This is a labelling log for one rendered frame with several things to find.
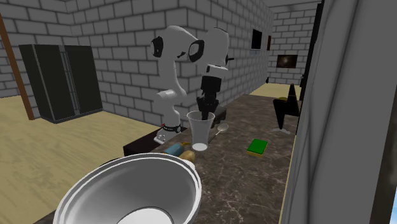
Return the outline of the black refrigerator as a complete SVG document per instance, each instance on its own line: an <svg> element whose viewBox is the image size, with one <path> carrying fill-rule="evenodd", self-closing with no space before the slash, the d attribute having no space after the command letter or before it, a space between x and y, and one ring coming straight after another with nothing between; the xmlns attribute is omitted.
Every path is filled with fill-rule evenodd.
<svg viewBox="0 0 397 224"><path fill-rule="evenodd" d="M91 46L20 45L40 117L61 123L102 111Z"/></svg>

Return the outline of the clear glass cup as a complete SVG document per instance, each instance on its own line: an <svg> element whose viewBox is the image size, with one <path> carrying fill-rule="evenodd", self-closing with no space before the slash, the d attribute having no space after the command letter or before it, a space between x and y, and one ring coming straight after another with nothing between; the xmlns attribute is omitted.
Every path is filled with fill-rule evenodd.
<svg viewBox="0 0 397 224"><path fill-rule="evenodd" d="M201 111L191 111L186 116L192 132L192 149L195 151L206 150L209 131L215 118L214 113L209 112L206 120L202 119Z"/></svg>

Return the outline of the black angular figure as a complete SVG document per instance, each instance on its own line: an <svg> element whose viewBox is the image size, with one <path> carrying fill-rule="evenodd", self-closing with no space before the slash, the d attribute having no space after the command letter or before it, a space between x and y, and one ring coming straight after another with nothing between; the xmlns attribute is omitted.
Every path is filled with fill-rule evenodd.
<svg viewBox="0 0 397 224"><path fill-rule="evenodd" d="M300 116L300 110L294 84L291 84L289 86L288 96L274 99L273 105L277 117L278 128L274 128L272 129L272 131L280 131L285 134L291 134L290 131L283 128L283 125L284 117L286 115Z"/></svg>

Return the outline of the dark wide wall picture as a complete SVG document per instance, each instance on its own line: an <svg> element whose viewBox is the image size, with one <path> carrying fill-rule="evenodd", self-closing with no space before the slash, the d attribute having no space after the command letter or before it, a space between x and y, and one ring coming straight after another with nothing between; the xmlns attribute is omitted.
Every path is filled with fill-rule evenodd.
<svg viewBox="0 0 397 224"><path fill-rule="evenodd" d="M278 55L276 67L278 68L295 68L298 55Z"/></svg>

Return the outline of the brown door frame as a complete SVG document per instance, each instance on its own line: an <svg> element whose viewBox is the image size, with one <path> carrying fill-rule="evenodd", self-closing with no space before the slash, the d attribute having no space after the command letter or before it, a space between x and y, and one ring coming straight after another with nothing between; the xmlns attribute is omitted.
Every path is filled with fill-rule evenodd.
<svg viewBox="0 0 397 224"><path fill-rule="evenodd" d="M4 21L3 21L1 13L0 13L0 37L1 37L1 40L3 42L4 49L6 51L8 60L10 62L10 67L11 67L11 70L13 72L13 75L14 75L18 90L20 92L20 96L22 98L22 102L24 104L24 108L25 108L25 111L27 113L27 117L28 117L29 120L34 120L35 119L34 113L32 111L31 104L29 102L29 98L28 98L28 95L27 95L27 92L26 92L26 89L25 89L25 85L23 83L23 79L22 79L22 76L20 74L20 70L18 68L18 64L16 62L15 54L13 53L12 46L11 46L11 43L10 43L10 39L8 37L8 33L6 31L6 27L5 27L5 24L4 24Z"/></svg>

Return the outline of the green and yellow sponge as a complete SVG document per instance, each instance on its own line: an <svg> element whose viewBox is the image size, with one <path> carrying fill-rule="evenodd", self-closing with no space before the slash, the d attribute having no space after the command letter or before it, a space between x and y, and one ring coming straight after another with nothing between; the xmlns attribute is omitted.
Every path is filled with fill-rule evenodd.
<svg viewBox="0 0 397 224"><path fill-rule="evenodd" d="M247 154L261 158L268 145L267 141L260 139L253 139L252 143L247 149Z"/></svg>

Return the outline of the blue and tan bottle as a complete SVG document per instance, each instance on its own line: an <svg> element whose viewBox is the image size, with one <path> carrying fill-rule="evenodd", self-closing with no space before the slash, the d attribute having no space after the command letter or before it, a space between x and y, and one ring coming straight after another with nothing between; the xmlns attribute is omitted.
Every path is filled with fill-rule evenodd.
<svg viewBox="0 0 397 224"><path fill-rule="evenodd" d="M192 150L187 150L186 146L190 143L182 142L176 143L163 151L164 154L179 157L181 159L187 160L189 162L195 162L195 153Z"/></svg>

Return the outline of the dark square wall picture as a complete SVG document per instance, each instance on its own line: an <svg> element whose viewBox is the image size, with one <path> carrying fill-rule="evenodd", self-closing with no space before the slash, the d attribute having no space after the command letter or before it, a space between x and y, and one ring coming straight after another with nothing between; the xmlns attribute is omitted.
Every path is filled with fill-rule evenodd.
<svg viewBox="0 0 397 224"><path fill-rule="evenodd" d="M260 50L261 49L261 41L262 41L263 33L256 29L252 30L251 34L251 49L252 50Z"/></svg>

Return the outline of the large white bowl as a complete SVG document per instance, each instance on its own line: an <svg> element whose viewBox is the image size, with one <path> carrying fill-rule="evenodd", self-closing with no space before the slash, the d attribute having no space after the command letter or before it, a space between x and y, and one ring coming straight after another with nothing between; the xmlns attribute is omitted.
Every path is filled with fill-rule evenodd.
<svg viewBox="0 0 397 224"><path fill-rule="evenodd" d="M192 162L163 153L112 160L81 178L53 224L193 224L202 196Z"/></svg>

